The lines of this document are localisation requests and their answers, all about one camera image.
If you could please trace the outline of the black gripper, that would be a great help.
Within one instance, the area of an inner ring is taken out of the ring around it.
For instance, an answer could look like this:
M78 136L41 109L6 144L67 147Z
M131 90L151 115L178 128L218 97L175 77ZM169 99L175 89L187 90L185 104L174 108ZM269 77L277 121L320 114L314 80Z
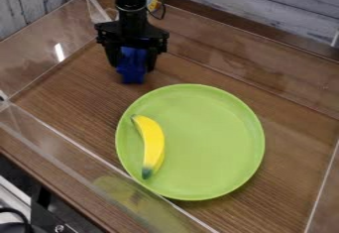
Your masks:
M158 56L167 52L170 33L150 23L146 23L142 29L123 27L119 21L98 23L94 27L98 32L97 41L105 47L111 66L118 67L122 47L145 49L147 50L146 70L151 72Z

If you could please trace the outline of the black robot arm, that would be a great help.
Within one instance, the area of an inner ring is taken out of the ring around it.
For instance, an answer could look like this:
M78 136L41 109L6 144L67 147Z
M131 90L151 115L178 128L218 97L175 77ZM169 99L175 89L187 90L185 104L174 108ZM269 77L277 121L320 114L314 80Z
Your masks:
M110 64L121 70L154 70L167 52L170 33L150 24L147 0L115 0L118 19L94 25Z

